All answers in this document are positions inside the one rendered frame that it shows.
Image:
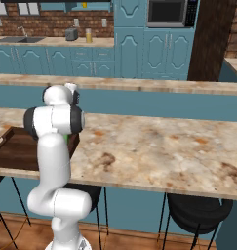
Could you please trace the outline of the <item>dark brown wooden tray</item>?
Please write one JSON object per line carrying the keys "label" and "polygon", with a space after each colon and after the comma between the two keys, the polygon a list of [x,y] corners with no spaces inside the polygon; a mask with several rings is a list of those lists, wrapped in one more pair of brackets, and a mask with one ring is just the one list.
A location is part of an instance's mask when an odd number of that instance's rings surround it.
{"label": "dark brown wooden tray", "polygon": [[0,167],[32,171],[67,168],[79,144],[78,134],[71,135],[69,144],[59,133],[47,133],[35,141],[18,127],[11,127],[1,138]]}

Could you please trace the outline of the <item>teal tall cupboard unit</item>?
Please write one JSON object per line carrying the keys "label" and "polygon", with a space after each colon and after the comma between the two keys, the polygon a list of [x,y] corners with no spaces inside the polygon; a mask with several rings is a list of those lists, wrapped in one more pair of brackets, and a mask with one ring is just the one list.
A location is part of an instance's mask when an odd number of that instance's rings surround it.
{"label": "teal tall cupboard unit", "polygon": [[148,0],[113,0],[115,75],[121,78],[185,80],[193,27],[148,27]]}

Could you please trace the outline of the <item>teal base cupboard run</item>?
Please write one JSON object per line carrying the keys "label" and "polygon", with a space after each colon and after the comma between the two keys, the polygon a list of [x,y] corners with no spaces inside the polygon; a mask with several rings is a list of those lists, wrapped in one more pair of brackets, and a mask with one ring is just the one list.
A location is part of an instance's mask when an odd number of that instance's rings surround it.
{"label": "teal base cupboard run", "polygon": [[112,78],[114,49],[0,45],[0,73]]}

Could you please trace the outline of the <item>grey toaster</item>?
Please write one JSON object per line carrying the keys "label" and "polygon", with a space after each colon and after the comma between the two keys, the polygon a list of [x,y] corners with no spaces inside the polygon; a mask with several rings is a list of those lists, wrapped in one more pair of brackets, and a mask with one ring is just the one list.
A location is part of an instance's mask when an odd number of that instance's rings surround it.
{"label": "grey toaster", "polygon": [[65,31],[66,41],[75,41],[78,38],[78,31],[75,27],[70,27]]}

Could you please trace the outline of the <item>steel microwave oven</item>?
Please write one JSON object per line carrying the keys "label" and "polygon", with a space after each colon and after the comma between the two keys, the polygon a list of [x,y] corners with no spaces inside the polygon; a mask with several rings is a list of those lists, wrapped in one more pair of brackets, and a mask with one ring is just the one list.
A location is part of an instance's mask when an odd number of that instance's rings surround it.
{"label": "steel microwave oven", "polygon": [[198,0],[148,0],[148,27],[193,27]]}

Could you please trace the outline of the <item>dark brown wooden column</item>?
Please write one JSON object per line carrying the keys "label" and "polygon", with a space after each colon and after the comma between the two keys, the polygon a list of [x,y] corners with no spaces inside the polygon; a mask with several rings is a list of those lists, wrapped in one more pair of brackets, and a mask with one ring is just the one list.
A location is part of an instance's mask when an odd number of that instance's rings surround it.
{"label": "dark brown wooden column", "polygon": [[200,0],[188,81],[218,81],[237,0]]}

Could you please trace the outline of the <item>grey kitchen sink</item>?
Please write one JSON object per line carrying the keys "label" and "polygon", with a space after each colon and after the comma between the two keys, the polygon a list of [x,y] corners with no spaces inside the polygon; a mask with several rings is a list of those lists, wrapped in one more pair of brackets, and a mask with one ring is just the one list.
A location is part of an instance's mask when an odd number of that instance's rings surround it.
{"label": "grey kitchen sink", "polygon": [[36,43],[45,39],[44,37],[4,37],[0,43]]}

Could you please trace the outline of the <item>teal wall shelf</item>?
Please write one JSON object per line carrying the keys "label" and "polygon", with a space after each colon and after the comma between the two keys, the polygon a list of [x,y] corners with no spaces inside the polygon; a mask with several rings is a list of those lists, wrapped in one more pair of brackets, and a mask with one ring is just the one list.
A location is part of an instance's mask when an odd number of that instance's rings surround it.
{"label": "teal wall shelf", "polygon": [[82,2],[51,2],[41,3],[42,11],[110,11],[112,1],[108,2],[87,2],[87,8],[82,7]]}

